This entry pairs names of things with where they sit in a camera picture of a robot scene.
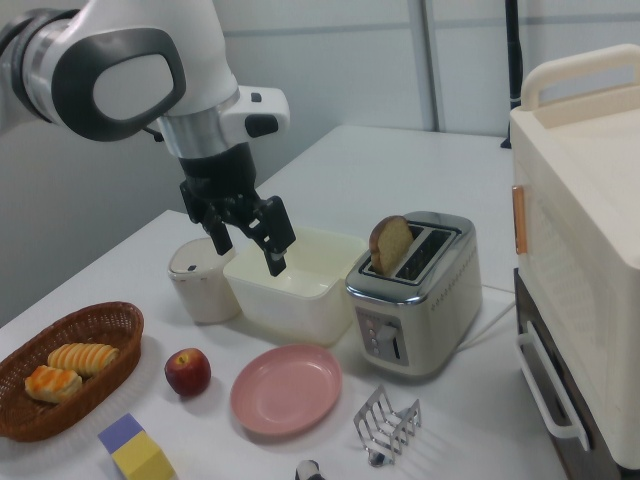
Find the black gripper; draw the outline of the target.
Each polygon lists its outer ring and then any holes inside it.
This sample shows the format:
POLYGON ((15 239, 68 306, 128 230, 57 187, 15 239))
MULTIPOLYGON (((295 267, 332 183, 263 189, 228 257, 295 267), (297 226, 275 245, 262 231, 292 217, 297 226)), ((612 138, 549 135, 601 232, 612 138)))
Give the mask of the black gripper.
POLYGON ((281 274, 296 236, 282 199, 261 199, 257 194, 249 145, 241 143, 220 154, 179 162, 185 174, 181 192, 187 213, 193 223, 201 223, 217 254, 223 256, 233 247, 217 207, 228 208, 230 219, 249 224, 247 236, 262 250, 270 275, 281 274))

